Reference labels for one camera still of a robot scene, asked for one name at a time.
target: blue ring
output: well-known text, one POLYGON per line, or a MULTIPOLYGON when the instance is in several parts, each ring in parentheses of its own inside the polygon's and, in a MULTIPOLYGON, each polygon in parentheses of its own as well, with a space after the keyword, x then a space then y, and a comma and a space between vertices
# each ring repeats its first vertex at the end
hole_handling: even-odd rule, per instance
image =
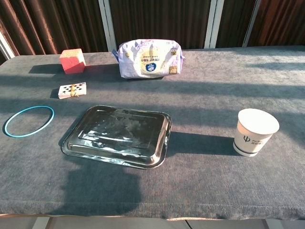
POLYGON ((54 112, 53 108, 51 108, 51 107, 49 107, 49 106, 32 106, 32 107, 23 109, 22 111, 19 111, 18 113, 14 114, 11 118, 9 118, 9 120, 6 122, 6 124, 5 124, 5 126, 4 126, 4 132, 5 132, 6 135, 8 135, 8 136, 10 136, 10 137, 27 137, 27 136, 33 135, 33 134, 39 132, 40 130, 44 129, 48 124, 50 124, 50 122, 53 120, 54 116, 55 116, 55 112, 54 112), (11 134, 8 132, 8 130, 7 130, 8 125, 9 125, 10 121, 11 121, 14 117, 16 117, 17 115, 19 115, 19 114, 21 114, 21 113, 23 113, 23 112, 25 112, 25 111, 28 111, 28 110, 31 110, 31 109, 34 109, 34 108, 41 108, 41 107, 42 107, 42 108, 48 108, 49 110, 52 111, 52 116, 51 116, 51 118, 48 120, 48 122, 47 122, 45 125, 43 125, 42 127, 40 127, 38 130, 35 130, 35 131, 33 131, 32 133, 29 133, 29 134, 26 134, 26 135, 11 135, 11 134))

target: deck of cards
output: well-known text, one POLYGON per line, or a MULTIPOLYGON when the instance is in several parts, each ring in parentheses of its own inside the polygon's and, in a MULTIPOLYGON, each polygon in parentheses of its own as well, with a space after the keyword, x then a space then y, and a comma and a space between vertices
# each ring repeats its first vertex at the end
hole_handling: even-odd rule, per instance
POLYGON ((65 99, 69 97, 78 97, 87 93, 86 82, 63 85, 59 88, 58 98, 65 99))

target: white packaging bag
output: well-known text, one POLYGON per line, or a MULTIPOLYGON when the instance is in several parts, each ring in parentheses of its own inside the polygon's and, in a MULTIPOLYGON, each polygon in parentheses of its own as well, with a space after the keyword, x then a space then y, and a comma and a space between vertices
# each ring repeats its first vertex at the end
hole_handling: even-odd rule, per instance
POLYGON ((116 56, 121 77, 157 78, 179 74, 184 57, 181 46, 171 40, 138 39, 120 45, 116 56))

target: stainless steel tray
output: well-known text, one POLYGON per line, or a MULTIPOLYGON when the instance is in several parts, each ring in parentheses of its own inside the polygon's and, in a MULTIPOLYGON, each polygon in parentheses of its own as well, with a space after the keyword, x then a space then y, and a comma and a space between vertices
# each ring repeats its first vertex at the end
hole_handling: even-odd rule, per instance
POLYGON ((71 156, 154 168, 165 159, 171 127, 165 113, 98 105, 86 111, 61 149, 71 156))

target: paper cup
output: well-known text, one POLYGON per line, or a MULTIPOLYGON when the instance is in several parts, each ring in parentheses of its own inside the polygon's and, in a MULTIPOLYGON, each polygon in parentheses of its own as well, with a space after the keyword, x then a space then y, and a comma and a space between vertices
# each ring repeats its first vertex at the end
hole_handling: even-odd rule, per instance
POLYGON ((233 147, 243 156, 255 156, 279 128, 277 119, 271 114, 244 109, 238 113, 233 147))

